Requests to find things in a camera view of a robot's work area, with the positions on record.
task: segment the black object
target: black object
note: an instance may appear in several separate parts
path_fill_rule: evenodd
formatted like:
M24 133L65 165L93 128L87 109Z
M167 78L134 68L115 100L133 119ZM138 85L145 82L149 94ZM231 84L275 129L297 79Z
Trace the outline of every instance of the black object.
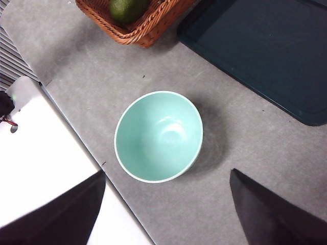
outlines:
M4 91L0 91L0 118L9 115L15 109L11 98Z
M0 229L0 245L87 244L104 189L105 174L99 171L50 203Z
M185 45L300 122L327 123L327 0L203 0Z
M326 245L327 223L233 169L230 187L250 245Z

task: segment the brown wicker basket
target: brown wicker basket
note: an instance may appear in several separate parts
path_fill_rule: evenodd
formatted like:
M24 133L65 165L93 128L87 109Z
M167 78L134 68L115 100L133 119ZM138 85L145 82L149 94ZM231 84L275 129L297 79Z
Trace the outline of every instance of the brown wicker basket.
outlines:
M150 6L135 23L121 25L110 17L110 0L76 0L77 6L113 40L148 48L194 0L150 0Z

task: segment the bowl rim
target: bowl rim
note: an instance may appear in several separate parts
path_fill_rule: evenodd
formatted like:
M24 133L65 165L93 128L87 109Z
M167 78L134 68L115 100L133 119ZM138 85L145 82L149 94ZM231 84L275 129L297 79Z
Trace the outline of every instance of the bowl rim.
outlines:
M180 172L178 172L177 174L173 175L173 176L170 176L166 179L162 179L162 180L146 180L146 179L142 179L134 174L132 174L122 163L120 157L119 157L119 154L118 154L118 151L117 151L117 144L116 144L116 140L117 140L117 132L118 132L118 128L122 122L122 119L124 118L125 114L127 113L127 111L129 111L129 109L135 105L138 101L144 99L145 97L148 97L150 95L153 95L153 94L157 94L157 93L169 93L169 94L173 94L173 95L176 95L176 96L179 96L181 97L182 99L184 99L185 101L187 101L191 107L193 107L193 109L195 110L197 116L198 116L198 120L200 122L200 127L201 127L201 135L200 135L200 142L199 142L199 145L198 145L198 148L196 150L196 154L193 156L192 160L187 164L187 166L181 170ZM132 102L124 111L124 113L121 115L118 123L117 123L117 126L116 126L116 130L115 130L115 133L114 133L114 152L116 154L116 157L118 159L118 162L120 164L120 166L123 168L123 170L131 177L133 177L134 179L137 179L139 181L142 181L142 182L145 182L145 183L163 183L163 182L166 182L166 181L170 181L170 180L173 180L175 178L177 178L178 176L184 174L187 170L189 170L189 168L194 164L194 162L196 161L196 159L198 158L199 154L200 154L200 151L201 151L201 147L202 147L202 142L203 142L203 123L202 123L202 118L201 118L201 115L198 111L198 109L195 107L195 105L188 99L186 98L184 95L181 95L179 93L176 93L176 92L172 92L172 91L166 91L166 90L159 90L159 91L154 91L154 92L150 92L150 93L147 93L147 94L144 94L143 96L137 98L134 102Z

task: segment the bowl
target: bowl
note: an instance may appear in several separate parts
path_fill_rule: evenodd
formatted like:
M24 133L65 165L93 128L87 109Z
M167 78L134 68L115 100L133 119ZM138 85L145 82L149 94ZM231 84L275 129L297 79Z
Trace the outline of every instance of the bowl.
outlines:
M192 166L202 139L201 116L192 102L175 92L156 91L125 110L116 127L114 148L131 177L161 183Z

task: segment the red wire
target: red wire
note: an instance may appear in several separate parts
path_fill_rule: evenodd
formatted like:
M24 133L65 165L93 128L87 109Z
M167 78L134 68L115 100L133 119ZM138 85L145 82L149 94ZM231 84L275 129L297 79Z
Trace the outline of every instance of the red wire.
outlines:
M12 126L18 126L18 124L14 123L13 121L9 121L9 120L6 119L6 118L3 118L2 121L5 121L5 122L9 123L9 124L12 125Z

